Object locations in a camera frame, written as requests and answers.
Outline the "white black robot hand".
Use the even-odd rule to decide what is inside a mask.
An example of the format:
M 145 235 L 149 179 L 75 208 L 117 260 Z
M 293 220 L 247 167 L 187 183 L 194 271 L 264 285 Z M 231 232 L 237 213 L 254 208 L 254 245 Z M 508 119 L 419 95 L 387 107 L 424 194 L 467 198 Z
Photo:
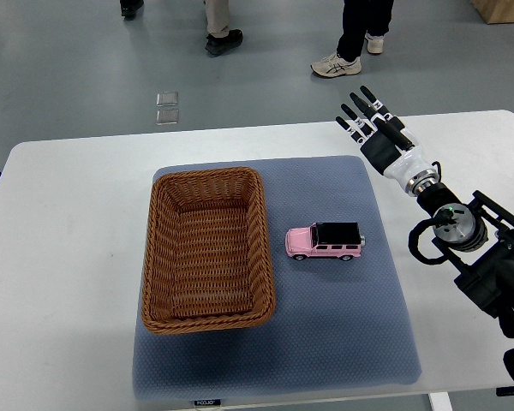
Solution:
M 395 180 L 405 193 L 421 193 L 435 184 L 436 169 L 423 158 L 420 142 L 406 128 L 401 133 L 388 123 L 394 115 L 366 86 L 360 86 L 360 90 L 371 105 L 354 92 L 350 93 L 350 98 L 378 130 L 365 141 L 364 135 L 370 135 L 371 128 L 347 104 L 341 104 L 342 111 L 364 135 L 341 116 L 335 118 L 336 122 L 354 142 L 362 144 L 360 150 L 373 168 L 384 177 Z

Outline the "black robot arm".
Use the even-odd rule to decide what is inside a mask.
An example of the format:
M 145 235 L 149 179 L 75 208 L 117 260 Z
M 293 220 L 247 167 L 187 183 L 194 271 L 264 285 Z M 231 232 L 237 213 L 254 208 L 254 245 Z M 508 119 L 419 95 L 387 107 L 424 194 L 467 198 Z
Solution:
M 457 287 L 514 338 L 514 215 L 475 191 L 463 203 L 442 181 L 439 162 L 428 162 L 416 137 L 365 86 L 342 104 L 338 124 L 370 165 L 391 179 L 428 215 L 409 233 L 411 255 L 425 265 L 450 262 Z

